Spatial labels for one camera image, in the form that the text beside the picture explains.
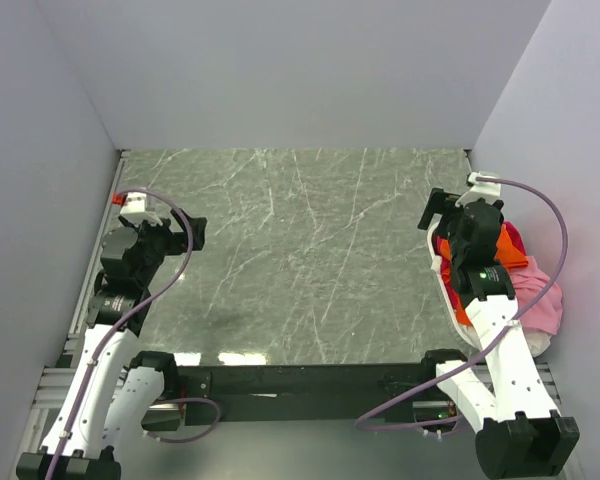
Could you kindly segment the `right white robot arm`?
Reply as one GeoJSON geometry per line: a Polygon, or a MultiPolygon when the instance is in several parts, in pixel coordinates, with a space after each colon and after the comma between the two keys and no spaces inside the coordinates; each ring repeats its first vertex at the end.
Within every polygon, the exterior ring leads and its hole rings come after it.
{"type": "Polygon", "coordinates": [[[490,479],[555,477],[580,432],[547,392],[529,350],[507,269],[496,258],[503,203],[498,194],[432,189],[418,227],[449,243],[451,284],[489,370],[485,385],[469,361],[446,360],[419,374],[424,395],[446,394],[475,431],[479,465],[490,479]]]}

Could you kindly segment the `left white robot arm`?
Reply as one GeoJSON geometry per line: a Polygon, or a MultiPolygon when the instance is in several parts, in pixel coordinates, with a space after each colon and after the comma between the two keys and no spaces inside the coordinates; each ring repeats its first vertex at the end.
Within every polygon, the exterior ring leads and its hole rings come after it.
{"type": "Polygon", "coordinates": [[[182,391],[173,354],[140,350],[139,336],[156,272],[168,256],[203,249],[207,220],[173,212],[120,223],[102,241],[73,380],[37,452],[20,456],[19,479],[121,478],[124,443],[153,403],[182,391]]]}

